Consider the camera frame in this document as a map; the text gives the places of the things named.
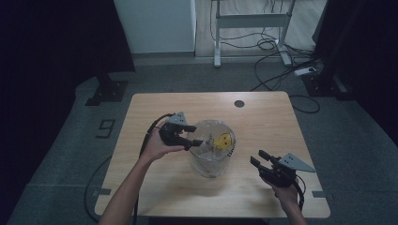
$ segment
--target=power strip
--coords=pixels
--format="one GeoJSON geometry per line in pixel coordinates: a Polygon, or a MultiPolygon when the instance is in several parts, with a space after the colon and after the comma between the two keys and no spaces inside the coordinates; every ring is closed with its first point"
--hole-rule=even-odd
{"type": "Polygon", "coordinates": [[[315,69],[313,67],[301,68],[295,71],[296,76],[302,76],[306,74],[314,73],[315,69]]]}

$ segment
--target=black stand base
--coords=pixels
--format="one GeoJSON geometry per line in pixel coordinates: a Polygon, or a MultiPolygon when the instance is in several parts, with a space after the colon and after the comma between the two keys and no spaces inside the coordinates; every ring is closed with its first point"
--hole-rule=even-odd
{"type": "Polygon", "coordinates": [[[89,98],[85,106],[99,106],[101,102],[120,102],[126,92],[129,82],[116,81],[111,82],[107,88],[99,85],[96,93],[92,98],[89,98]]]}
{"type": "Polygon", "coordinates": [[[351,92],[347,91],[342,82],[334,77],[330,84],[324,85],[319,75],[301,76],[310,97],[336,97],[338,100],[353,100],[351,92]]]}
{"type": "Polygon", "coordinates": [[[301,76],[310,97],[334,97],[334,83],[331,85],[321,85],[319,75],[301,76]]]}

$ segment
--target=black cable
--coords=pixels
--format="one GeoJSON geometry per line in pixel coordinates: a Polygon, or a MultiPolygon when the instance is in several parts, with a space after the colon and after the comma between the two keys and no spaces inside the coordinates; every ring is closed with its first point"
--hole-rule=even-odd
{"type": "Polygon", "coordinates": [[[258,65],[261,61],[263,61],[264,59],[269,58],[269,57],[271,57],[272,55],[275,55],[275,54],[278,54],[278,53],[279,53],[279,52],[275,52],[275,53],[272,53],[272,54],[270,54],[270,55],[264,56],[264,57],[260,58],[259,60],[257,60],[257,62],[255,62],[255,64],[254,64],[254,75],[255,75],[255,77],[256,77],[257,80],[261,83],[260,85],[264,85],[264,86],[267,88],[268,91],[272,91],[272,88],[268,87],[268,86],[266,85],[267,82],[263,82],[263,81],[260,79],[260,77],[258,76],[257,71],[256,71],[257,65],[258,65]]]}
{"type": "Polygon", "coordinates": [[[271,13],[273,12],[273,9],[275,7],[275,3],[276,3],[276,0],[274,0],[273,3],[272,3],[271,13]]]}
{"type": "Polygon", "coordinates": [[[297,175],[296,176],[301,180],[302,184],[304,185],[304,190],[302,191],[303,194],[305,194],[305,191],[307,190],[307,186],[305,185],[304,180],[301,178],[301,176],[297,175]]]}
{"type": "MultiPolygon", "coordinates": [[[[211,35],[211,38],[212,38],[213,40],[216,40],[216,38],[214,38],[214,36],[213,36],[213,31],[212,31],[212,12],[213,12],[213,1],[211,1],[211,3],[210,3],[210,25],[209,25],[209,27],[210,27],[210,35],[211,35]]],[[[249,36],[253,36],[253,35],[260,35],[260,36],[262,37],[262,39],[264,39],[263,36],[269,36],[269,37],[275,39],[274,37],[272,37],[272,36],[270,36],[270,35],[264,34],[264,29],[263,29],[263,32],[261,32],[261,33],[251,33],[251,34],[245,35],[245,36],[230,37],[230,38],[229,38],[229,37],[220,37],[220,39],[224,39],[224,40],[233,40],[233,39],[241,39],[241,38],[245,38],[245,37],[249,37],[249,36]]],[[[230,45],[230,46],[232,46],[232,47],[234,47],[234,48],[240,48],[240,49],[249,49],[249,48],[255,48],[255,47],[259,47],[260,49],[262,49],[262,48],[258,45],[258,42],[257,42],[257,45],[253,45],[253,46],[236,46],[236,45],[230,44],[230,43],[228,43],[228,42],[223,42],[223,41],[220,41],[220,44],[226,44],[226,45],[230,45]]]]}
{"type": "Polygon", "coordinates": [[[293,65],[298,65],[298,64],[299,64],[298,62],[296,62],[296,59],[298,59],[298,58],[311,59],[311,56],[303,55],[303,56],[296,56],[296,57],[293,57],[293,65]]]}
{"type": "Polygon", "coordinates": [[[304,204],[304,193],[302,192],[301,188],[299,187],[299,184],[296,181],[293,181],[293,186],[298,191],[299,195],[298,207],[299,210],[302,211],[302,205],[304,204]]]}
{"type": "Polygon", "coordinates": [[[94,176],[97,174],[97,172],[100,170],[100,168],[109,160],[111,159],[112,156],[107,157],[99,166],[98,168],[94,171],[94,173],[91,175],[91,178],[88,180],[87,185],[85,186],[85,191],[84,191],[84,210],[85,212],[90,216],[91,219],[93,219],[95,222],[99,222],[99,220],[93,216],[90,211],[88,210],[87,206],[87,191],[88,188],[90,187],[91,181],[93,180],[94,176]]]}
{"type": "MultiPolygon", "coordinates": [[[[259,61],[262,61],[262,60],[264,60],[264,59],[267,58],[267,57],[268,57],[268,56],[259,59],[259,60],[256,62],[256,64],[258,64],[259,61]]],[[[299,64],[299,65],[297,65],[297,66],[292,66],[290,69],[288,69],[288,70],[285,71],[284,73],[282,73],[282,74],[280,74],[280,75],[278,75],[278,76],[275,76],[275,77],[273,77],[273,78],[270,78],[270,79],[268,79],[268,80],[266,80],[266,81],[264,81],[264,82],[259,83],[259,84],[256,85],[254,88],[252,88],[250,91],[254,91],[254,90],[257,89],[259,86],[263,85],[263,83],[268,83],[268,82],[270,82],[270,81],[273,81],[273,80],[275,80],[275,79],[278,79],[278,78],[280,78],[280,77],[282,77],[282,76],[284,76],[284,75],[287,75],[287,74],[289,74],[289,73],[295,71],[295,70],[298,69],[298,68],[307,66],[307,65],[309,65],[309,64],[311,64],[311,63],[313,63],[313,62],[315,62],[315,61],[317,61],[317,59],[309,60],[309,61],[304,62],[304,63],[302,63],[302,64],[299,64]]]]}
{"type": "Polygon", "coordinates": [[[292,95],[292,96],[289,96],[289,97],[290,98],[307,98],[307,99],[311,100],[313,103],[315,103],[316,106],[317,106],[317,109],[314,110],[314,111],[304,111],[304,110],[301,110],[301,109],[297,108],[296,106],[294,106],[292,104],[293,109],[295,109],[297,111],[300,111],[302,113],[312,114],[312,113],[318,113],[321,110],[321,106],[319,105],[319,103],[315,99],[313,99],[311,97],[306,97],[306,96],[302,96],[302,95],[292,95]]]}
{"type": "Polygon", "coordinates": [[[275,41],[270,40],[270,39],[259,39],[259,40],[257,41],[257,47],[258,47],[260,50],[263,50],[263,51],[270,51],[270,50],[273,50],[273,49],[276,48],[276,44],[275,44],[275,41]],[[270,48],[264,48],[264,47],[262,47],[263,44],[268,44],[268,45],[270,45],[270,48]]]}
{"type": "Polygon", "coordinates": [[[235,10],[240,14],[239,9],[237,9],[237,0],[234,0],[234,6],[235,6],[235,10]]]}
{"type": "Polygon", "coordinates": [[[269,34],[266,34],[265,32],[266,32],[266,27],[264,27],[264,28],[263,28],[263,31],[261,32],[261,38],[263,38],[263,39],[276,40],[275,37],[273,37],[273,36],[271,36],[271,35],[269,35],[269,34]]]}
{"type": "Polygon", "coordinates": [[[160,122],[160,120],[162,120],[162,119],[165,118],[165,117],[170,117],[170,116],[173,116],[173,115],[174,115],[174,113],[167,113],[167,114],[165,114],[165,115],[159,117],[159,119],[155,120],[155,121],[152,123],[152,125],[149,127],[148,131],[147,131],[146,134],[145,134],[145,137],[144,137],[144,140],[143,140],[143,144],[141,145],[141,150],[140,150],[140,155],[139,155],[139,157],[140,157],[140,156],[143,154],[143,152],[144,152],[144,149],[145,149],[146,144],[147,144],[147,142],[148,142],[148,140],[149,140],[150,134],[152,133],[152,130],[156,127],[156,125],[160,122]]]}
{"type": "Polygon", "coordinates": [[[302,49],[294,48],[294,47],[292,47],[292,46],[290,46],[288,44],[284,44],[284,46],[286,46],[286,48],[288,50],[290,50],[291,52],[295,52],[295,53],[298,53],[300,55],[311,56],[314,53],[314,51],[312,51],[312,50],[302,50],[302,49]]]}
{"type": "Polygon", "coordinates": [[[266,13],[266,9],[267,9],[267,7],[268,7],[268,4],[269,4],[269,0],[267,0],[267,2],[264,4],[263,9],[261,9],[261,11],[262,11],[263,13],[266,13]]]}

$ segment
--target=table hole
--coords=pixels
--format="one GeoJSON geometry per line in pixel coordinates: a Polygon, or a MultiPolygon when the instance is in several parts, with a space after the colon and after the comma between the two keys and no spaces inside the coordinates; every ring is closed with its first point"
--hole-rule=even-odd
{"type": "Polygon", "coordinates": [[[245,102],[242,100],[236,100],[235,101],[235,106],[238,108],[242,108],[243,106],[245,106],[245,102]]]}

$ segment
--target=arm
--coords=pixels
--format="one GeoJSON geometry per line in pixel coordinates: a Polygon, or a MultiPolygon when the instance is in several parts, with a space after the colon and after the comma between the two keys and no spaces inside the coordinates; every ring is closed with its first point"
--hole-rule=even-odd
{"type": "Polygon", "coordinates": [[[99,224],[128,224],[149,166],[165,154],[181,150],[184,150],[184,146],[165,145],[159,130],[154,128],[143,154],[109,201],[99,224]]]}
{"type": "Polygon", "coordinates": [[[304,216],[302,215],[298,205],[298,192],[292,185],[290,187],[276,187],[269,181],[262,178],[264,182],[269,184],[275,191],[276,196],[281,203],[281,207],[289,218],[291,225],[306,225],[304,216]]]}

